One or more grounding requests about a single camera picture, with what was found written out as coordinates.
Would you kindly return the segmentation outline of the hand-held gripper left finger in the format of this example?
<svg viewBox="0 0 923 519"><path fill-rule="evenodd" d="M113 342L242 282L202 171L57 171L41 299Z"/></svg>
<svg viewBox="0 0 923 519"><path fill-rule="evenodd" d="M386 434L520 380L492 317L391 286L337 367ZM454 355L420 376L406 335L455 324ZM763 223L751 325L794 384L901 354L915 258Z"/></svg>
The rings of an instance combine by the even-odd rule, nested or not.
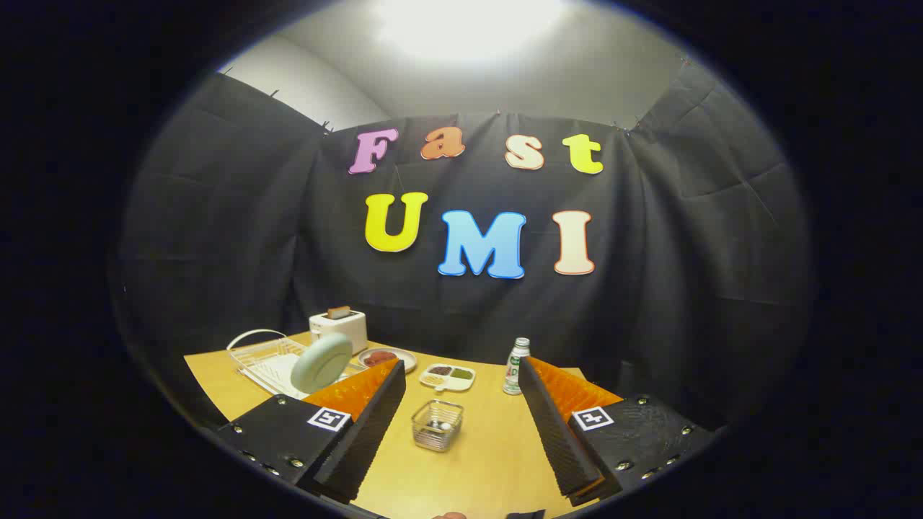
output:
<svg viewBox="0 0 923 519"><path fill-rule="evenodd" d="M389 359L316 399L274 395L216 437L271 476L346 504L358 496L405 389L405 362Z"/></svg>

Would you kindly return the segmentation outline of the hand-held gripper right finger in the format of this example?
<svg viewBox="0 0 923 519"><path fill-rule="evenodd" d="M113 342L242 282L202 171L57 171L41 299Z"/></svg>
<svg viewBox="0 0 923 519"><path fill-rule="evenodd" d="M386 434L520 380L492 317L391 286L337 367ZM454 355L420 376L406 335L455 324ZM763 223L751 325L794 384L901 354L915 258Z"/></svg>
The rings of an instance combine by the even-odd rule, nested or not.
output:
<svg viewBox="0 0 923 519"><path fill-rule="evenodd" d="M535 357L521 359L518 387L573 506L660 479L715 436L652 394L619 396Z"/></svg>

